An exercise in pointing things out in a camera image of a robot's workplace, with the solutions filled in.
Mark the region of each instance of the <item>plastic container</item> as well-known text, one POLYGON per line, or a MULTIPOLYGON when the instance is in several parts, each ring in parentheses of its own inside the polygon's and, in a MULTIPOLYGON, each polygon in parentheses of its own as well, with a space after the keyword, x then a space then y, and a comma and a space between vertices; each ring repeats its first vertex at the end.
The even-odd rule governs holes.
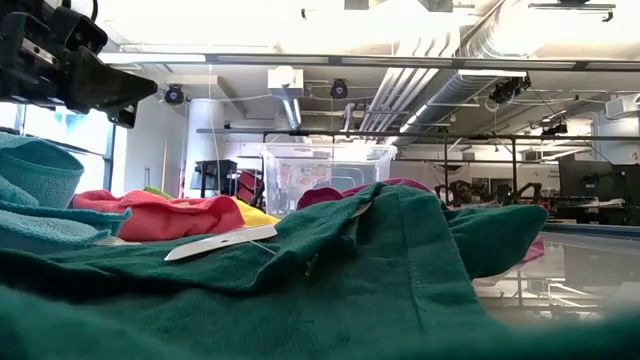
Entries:
POLYGON ((285 217, 309 189, 345 191, 387 180, 396 152, 387 145, 265 144, 267 214, 285 217))

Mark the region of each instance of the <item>towel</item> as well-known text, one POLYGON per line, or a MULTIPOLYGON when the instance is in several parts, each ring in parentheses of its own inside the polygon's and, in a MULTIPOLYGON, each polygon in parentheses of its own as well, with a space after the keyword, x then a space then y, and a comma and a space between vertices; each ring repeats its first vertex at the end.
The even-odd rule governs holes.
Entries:
POLYGON ((125 241, 164 241, 191 235, 222 234, 244 224, 238 206, 228 196, 167 200, 134 190, 117 198, 106 190, 96 190, 76 195, 73 207, 117 214, 131 208, 131 219, 124 223, 118 234, 125 241))
MULTIPOLYGON (((0 193, 16 194, 18 187, 40 206, 51 208, 67 207, 84 172, 82 164, 59 147, 37 138, 6 133, 0 133, 0 164, 0 177, 4 178, 0 193)), ((25 201, 23 195, 14 200, 25 201)), ((31 199, 26 201, 33 205, 31 199)))
POLYGON ((0 176, 0 201, 38 206, 38 200, 36 200, 36 198, 21 188, 13 185, 2 176, 0 176))
MULTIPOLYGON (((429 190, 426 186, 411 179, 402 179, 402 178, 389 179, 389 180, 383 181, 382 183, 386 185, 393 185, 393 186, 403 185, 403 186, 412 187, 414 189, 431 192, 431 190, 429 190)), ((325 201, 341 200, 346 197, 351 197, 357 194, 358 192, 360 192, 361 190, 367 188, 368 186, 369 185, 361 185, 358 187, 354 187, 353 189, 346 190, 342 193, 330 187, 307 190, 304 192, 304 194, 302 194, 302 197, 300 198, 300 200, 298 200, 298 205, 296 209, 301 210, 313 204, 317 204, 325 201)))
POLYGON ((480 304, 467 270, 509 269, 545 218, 535 206, 445 214, 433 194, 376 184, 284 218, 261 242, 275 254, 244 243, 169 263, 171 242, 0 251, 0 358, 635 358, 637 311, 518 329, 480 304))
MULTIPOLYGON (((156 194, 158 196, 162 196, 167 200, 173 200, 173 196, 153 186, 145 187, 144 191, 152 194, 156 194)), ((242 219, 244 219, 244 226, 246 227, 261 226, 261 225, 275 225, 278 222, 280 222, 280 219, 267 215, 262 211, 254 207, 251 207, 246 203, 238 200, 236 197, 232 197, 232 199, 233 201, 235 201, 236 205, 238 205, 238 209, 242 214, 242 219)))
POLYGON ((144 191, 148 192, 148 193, 152 193, 158 196, 162 196, 163 198, 167 199, 167 200, 172 200, 173 196, 167 194, 166 192, 158 189, 155 186, 145 186, 144 187, 144 191))

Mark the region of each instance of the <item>pink towel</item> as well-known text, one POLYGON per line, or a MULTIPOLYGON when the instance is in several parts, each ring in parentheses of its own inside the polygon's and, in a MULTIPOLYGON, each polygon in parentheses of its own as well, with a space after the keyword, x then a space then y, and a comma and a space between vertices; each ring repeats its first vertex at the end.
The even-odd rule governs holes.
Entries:
POLYGON ((116 198, 106 190, 87 191, 73 199, 76 209, 124 213, 131 209, 118 237, 125 241, 163 241, 185 236, 222 234, 244 225, 236 203, 227 196, 166 200, 134 190, 116 198))
MULTIPOLYGON (((419 190, 424 190, 427 192, 431 191, 426 186, 420 184, 417 181, 413 181, 411 179, 389 179, 389 180, 383 181, 383 183, 387 185, 393 185, 393 186, 397 186, 397 185, 409 186, 409 187, 416 188, 419 190)), ((300 200, 298 200, 298 206, 296 207, 296 210, 301 210, 306 208, 307 206, 311 206, 311 205, 318 204, 325 201, 341 200, 347 197, 351 197, 357 194, 360 190, 368 187, 369 185, 370 184, 361 185, 353 189, 344 191, 342 193, 340 193, 338 190, 334 188, 329 188, 329 187, 307 190, 304 192, 304 194, 302 194, 302 197, 300 198, 300 200)))

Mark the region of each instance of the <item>reflective surface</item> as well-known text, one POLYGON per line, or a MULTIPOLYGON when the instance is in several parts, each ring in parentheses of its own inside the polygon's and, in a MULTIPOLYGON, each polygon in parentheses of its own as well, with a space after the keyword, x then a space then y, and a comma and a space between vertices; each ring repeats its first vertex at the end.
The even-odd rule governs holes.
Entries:
POLYGON ((542 233, 544 256, 474 280, 496 318, 517 325, 592 321, 640 306, 640 242, 542 233))

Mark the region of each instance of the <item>metal frame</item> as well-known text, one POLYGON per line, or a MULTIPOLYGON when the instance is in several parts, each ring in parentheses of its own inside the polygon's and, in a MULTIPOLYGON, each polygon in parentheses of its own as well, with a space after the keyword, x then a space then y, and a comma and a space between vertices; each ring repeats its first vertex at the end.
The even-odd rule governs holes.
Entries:
MULTIPOLYGON (((197 129, 197 133, 207 134, 211 133, 211 129, 197 129)), ((548 135, 497 135, 497 134, 449 134, 449 133, 400 133, 400 132, 373 132, 373 131, 353 131, 353 132, 343 132, 343 131, 325 131, 325 130, 216 130, 216 133, 219 134, 262 134, 262 143, 266 143, 267 136, 269 135, 289 135, 289 136, 310 136, 310 135, 319 135, 319 136, 331 136, 333 139, 333 143, 336 141, 336 136, 363 136, 363 137, 388 137, 388 136, 397 136, 397 137, 417 137, 417 138, 427 138, 427 139, 443 139, 443 150, 444 150, 444 159, 439 159, 437 161, 443 162, 445 168, 449 165, 450 162, 459 163, 510 163, 513 166, 513 189, 518 189, 518 173, 516 164, 529 163, 525 161, 518 161, 516 159, 516 144, 518 140, 574 140, 574 141, 589 141, 589 140, 602 140, 602 141, 640 141, 640 136, 548 136, 548 135), (492 139, 503 139, 511 141, 511 161, 493 161, 493 160, 449 160, 447 155, 448 153, 448 145, 450 138, 465 138, 469 140, 492 140, 492 139)), ((262 162, 262 173, 264 174, 264 158, 260 157, 262 162)), ((411 159, 409 161, 428 161, 429 159, 411 159)), ((449 193, 449 174, 445 171, 445 191, 449 193)), ((445 199, 445 203, 449 205, 448 196, 445 199)))
MULTIPOLYGON (((122 65, 109 57, 123 53, 103 53, 107 64, 122 65)), ((343 66, 343 67, 397 67, 456 70, 511 70, 511 71, 582 71, 582 72, 640 72, 640 61, 589 60, 589 59, 482 59, 442 57, 402 57, 376 55, 318 55, 318 54, 228 54, 205 53, 202 59, 167 59, 167 54, 140 53, 144 58, 131 57, 131 64, 159 65, 294 65, 294 66, 343 66)))

